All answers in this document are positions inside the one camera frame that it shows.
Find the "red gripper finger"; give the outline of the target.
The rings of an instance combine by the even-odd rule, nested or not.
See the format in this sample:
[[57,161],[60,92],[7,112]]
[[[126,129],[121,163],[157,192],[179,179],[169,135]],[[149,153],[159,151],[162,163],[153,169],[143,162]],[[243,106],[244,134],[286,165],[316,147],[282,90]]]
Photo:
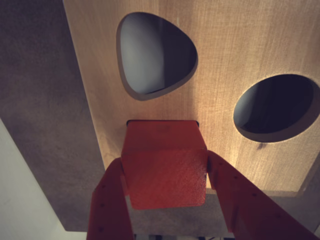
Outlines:
[[225,224],[236,240],[315,240],[317,237],[218,154],[207,173]]
[[88,240],[133,240],[126,202],[128,189],[120,158],[107,167],[94,189],[86,238]]

